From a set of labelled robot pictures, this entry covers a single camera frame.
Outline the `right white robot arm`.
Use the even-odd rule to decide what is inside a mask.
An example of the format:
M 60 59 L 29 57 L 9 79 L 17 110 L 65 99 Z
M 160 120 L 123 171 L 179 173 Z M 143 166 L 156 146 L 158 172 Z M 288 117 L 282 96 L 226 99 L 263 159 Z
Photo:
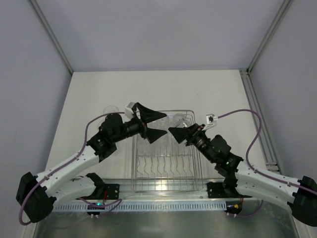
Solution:
M 249 165 L 246 160 L 231 153 L 225 139 L 206 136 L 203 125 L 170 127 L 168 130 L 178 143 L 194 146 L 223 176 L 223 189 L 228 196 L 254 197 L 291 212 L 298 221 L 317 225 L 317 183 L 310 177 L 301 179 L 283 176 Z

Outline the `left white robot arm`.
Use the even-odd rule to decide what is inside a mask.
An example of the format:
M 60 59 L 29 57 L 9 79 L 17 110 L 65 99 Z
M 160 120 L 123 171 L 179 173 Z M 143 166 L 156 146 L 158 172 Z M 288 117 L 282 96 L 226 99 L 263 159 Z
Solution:
M 71 182 L 71 179 L 113 154 L 117 142 L 138 134 L 154 143 L 167 132 L 149 128 L 148 124 L 164 117 L 165 113 L 140 103 L 129 103 L 124 112 L 98 116 L 97 119 L 104 119 L 98 132 L 91 138 L 85 132 L 78 152 L 51 169 L 36 175 L 27 172 L 21 177 L 16 194 L 16 201 L 21 206 L 19 223 L 23 226 L 37 223 L 61 203 L 98 193 L 104 183 L 96 174 L 86 175 L 78 182 Z

